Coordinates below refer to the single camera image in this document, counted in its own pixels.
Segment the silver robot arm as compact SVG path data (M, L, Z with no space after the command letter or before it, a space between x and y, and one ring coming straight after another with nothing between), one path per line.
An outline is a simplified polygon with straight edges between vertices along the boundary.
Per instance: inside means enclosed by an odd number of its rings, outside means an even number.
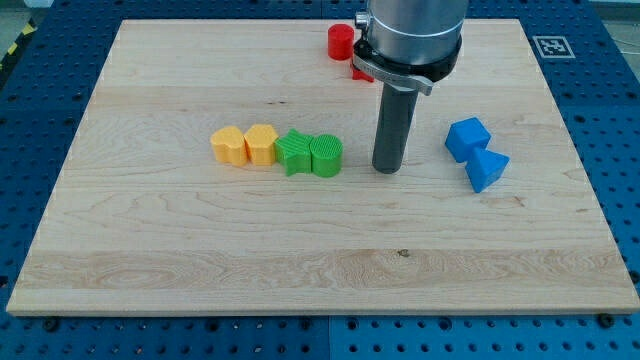
M357 70L428 96L455 67L468 0L368 0L355 15Z

